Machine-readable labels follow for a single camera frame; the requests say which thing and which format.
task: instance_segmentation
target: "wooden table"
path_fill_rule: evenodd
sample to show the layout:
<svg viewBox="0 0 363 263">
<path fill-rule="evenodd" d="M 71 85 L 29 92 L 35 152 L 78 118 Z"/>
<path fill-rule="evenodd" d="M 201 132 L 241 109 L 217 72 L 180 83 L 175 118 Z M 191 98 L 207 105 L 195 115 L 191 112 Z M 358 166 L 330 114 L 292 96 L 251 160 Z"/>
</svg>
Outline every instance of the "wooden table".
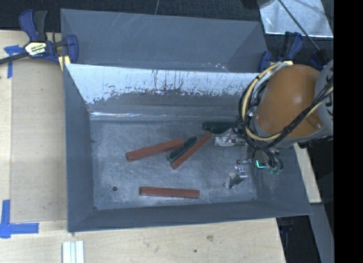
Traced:
<svg viewBox="0 0 363 263">
<path fill-rule="evenodd" d="M 7 56 L 3 50 L 5 46 L 22 46 L 27 41 L 28 38 L 22 31 L 0 31 L 0 58 Z M 48 103 L 63 101 L 61 85 L 54 89 L 54 85 L 50 84 L 61 82 L 57 79 L 58 76 L 61 77 L 61 70 L 50 62 L 29 58 L 14 62 L 13 67 L 14 78 L 15 75 L 20 77 L 26 73 L 33 74 L 25 79 L 25 86 L 19 90 L 20 92 L 12 93 L 14 78 L 7 78 L 7 64 L 0 66 L 0 203 L 8 199 L 16 201 L 11 205 L 14 209 L 11 222 L 27 221 L 39 216 L 36 221 L 40 224 L 38 234 L 12 235 L 10 239 L 0 239 L 0 262 L 61 262 L 62 243 L 80 240 L 84 242 L 86 263 L 286 262 L 277 222 L 273 218 L 192 226 L 68 233 L 64 209 L 65 171 L 59 170 L 62 167 L 60 165 L 57 168 L 57 177 L 54 178 L 54 171 L 49 170 L 53 161 L 63 159 L 64 137 L 60 133 L 64 126 L 61 125 L 59 116 L 63 110 L 61 106 L 53 108 L 53 111 L 44 110 L 50 107 Z M 49 81 L 43 78 L 32 80 L 42 69 L 49 70 L 50 75 L 56 76 Z M 44 100 L 36 104 L 38 108 L 24 105 L 29 107 L 28 111 L 24 111 L 19 100 L 13 98 L 20 97 L 27 101 L 27 93 L 32 95 L 30 98 L 33 100 L 49 100 L 46 104 Z M 36 119 L 29 118 L 29 115 L 35 115 Z M 49 123 L 49 116 L 57 117 L 58 123 Z M 12 129 L 12 125 L 18 127 L 16 131 Z M 26 152 L 24 155 L 16 153 L 21 149 L 21 145 L 12 144 L 11 140 L 12 135 L 16 137 L 19 134 L 23 134 L 25 142 L 30 141 L 28 148 L 26 145 L 23 146 Z M 58 135 L 58 140 L 54 141 L 51 135 Z M 309 200 L 311 203 L 321 202 L 307 151 L 298 146 L 295 146 L 295 149 Z"/>
</svg>

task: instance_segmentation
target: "wooden stick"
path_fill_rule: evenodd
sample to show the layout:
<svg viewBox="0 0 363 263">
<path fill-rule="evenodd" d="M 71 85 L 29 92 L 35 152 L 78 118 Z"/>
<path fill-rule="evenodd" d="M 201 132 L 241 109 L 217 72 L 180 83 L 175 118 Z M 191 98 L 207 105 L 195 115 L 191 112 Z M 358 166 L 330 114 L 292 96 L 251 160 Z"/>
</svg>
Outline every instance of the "wooden stick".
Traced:
<svg viewBox="0 0 363 263">
<path fill-rule="evenodd" d="M 198 149 L 200 149 L 204 144 L 207 143 L 212 138 L 211 132 L 205 134 L 202 138 L 200 138 L 192 147 L 190 147 L 186 152 L 181 154 L 174 162 L 171 164 L 173 169 L 177 169 L 181 166 L 189 157 L 191 157 Z"/>
<path fill-rule="evenodd" d="M 152 197 L 199 198 L 199 190 L 177 189 L 177 188 L 153 188 L 149 186 L 143 186 L 140 188 L 140 195 L 152 196 Z"/>
<path fill-rule="evenodd" d="M 175 140 L 171 140 L 171 141 L 167 141 L 164 143 L 160 143 L 160 144 L 156 144 L 156 145 L 152 145 L 149 147 L 145 147 L 145 148 L 141 148 L 138 150 L 133 150 L 133 151 L 127 152 L 126 158 L 128 161 L 134 161 L 137 159 L 145 158 L 145 157 L 159 154 L 162 152 L 166 152 L 169 150 L 174 150 L 174 149 L 177 149 L 177 148 L 180 148 L 183 146 L 184 146 L 184 141 L 182 139 L 178 138 Z"/>
</svg>

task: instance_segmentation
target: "blue clamp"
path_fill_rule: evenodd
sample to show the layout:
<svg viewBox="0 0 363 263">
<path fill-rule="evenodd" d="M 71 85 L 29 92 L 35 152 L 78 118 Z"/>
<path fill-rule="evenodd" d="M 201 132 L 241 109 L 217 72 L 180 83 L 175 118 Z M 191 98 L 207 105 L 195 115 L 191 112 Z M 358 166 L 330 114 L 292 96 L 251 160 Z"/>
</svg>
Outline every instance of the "blue clamp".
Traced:
<svg viewBox="0 0 363 263">
<path fill-rule="evenodd" d="M 268 68 L 273 62 L 291 61 L 295 55 L 301 50 L 303 46 L 303 36 L 298 32 L 285 32 L 284 45 L 282 51 L 277 59 L 272 58 L 272 52 L 265 50 L 262 54 L 258 72 L 261 73 Z"/>
<path fill-rule="evenodd" d="M 67 45 L 68 56 L 72 63 L 76 63 L 78 58 L 78 40 L 74 35 L 66 36 L 66 43 L 51 43 L 47 40 L 47 35 L 44 32 L 44 20 L 47 15 L 47 11 L 35 11 L 34 9 L 28 9 L 19 15 L 19 23 L 22 31 L 24 31 L 29 37 L 29 43 L 39 41 L 45 43 L 45 48 L 40 54 L 29 53 L 31 58 L 42 58 L 50 62 L 54 62 L 59 65 L 60 55 L 55 51 L 56 46 Z"/>
<path fill-rule="evenodd" d="M 10 200 L 2 202 L 0 238 L 9 239 L 16 234 L 37 234 L 39 233 L 39 223 L 10 223 Z"/>
<path fill-rule="evenodd" d="M 14 53 L 18 54 L 25 52 L 25 49 L 22 46 L 18 45 L 6 46 L 4 47 L 4 50 L 9 56 L 12 56 Z M 9 65 L 7 67 L 7 78 L 10 79 L 11 77 L 12 77 L 12 61 L 9 62 Z"/>
</svg>

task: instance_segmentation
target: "wooden board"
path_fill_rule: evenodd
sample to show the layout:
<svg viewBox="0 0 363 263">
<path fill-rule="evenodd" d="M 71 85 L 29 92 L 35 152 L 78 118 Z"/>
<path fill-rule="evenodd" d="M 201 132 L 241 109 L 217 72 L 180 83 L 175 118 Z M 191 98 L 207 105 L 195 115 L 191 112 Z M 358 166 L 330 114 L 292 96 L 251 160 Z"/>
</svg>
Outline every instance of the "wooden board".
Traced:
<svg viewBox="0 0 363 263">
<path fill-rule="evenodd" d="M 22 31 L 0 31 L 1 49 L 27 42 Z M 66 219 L 62 72 L 55 63 L 23 58 L 13 62 L 13 76 L 7 79 L 7 66 L 1 66 L 2 91 L 7 95 L 1 101 L 6 125 L 0 135 L 1 147 L 7 147 L 1 151 L 4 165 L 9 163 L 11 149 L 11 180 L 8 164 L 1 175 L 7 182 L 0 186 L 8 191 L 0 197 L 9 199 L 11 194 L 10 219 L 14 223 Z"/>
</svg>

